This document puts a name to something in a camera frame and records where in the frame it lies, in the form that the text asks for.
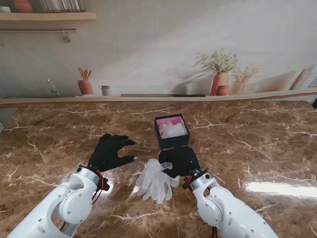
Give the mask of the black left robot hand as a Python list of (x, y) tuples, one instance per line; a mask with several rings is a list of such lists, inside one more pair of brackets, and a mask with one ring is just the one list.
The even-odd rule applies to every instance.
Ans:
[(104, 134), (90, 156), (88, 167), (105, 172), (134, 162), (137, 160), (135, 155), (118, 156), (120, 149), (134, 144), (135, 141), (126, 135)]

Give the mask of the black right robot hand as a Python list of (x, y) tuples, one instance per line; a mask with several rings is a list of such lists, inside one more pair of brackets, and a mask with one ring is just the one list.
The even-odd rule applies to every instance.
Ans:
[(191, 171), (199, 170), (200, 165), (194, 150), (188, 146), (174, 147), (160, 152), (158, 161), (171, 163), (171, 169), (165, 169), (163, 172), (172, 178), (177, 176), (189, 176)]

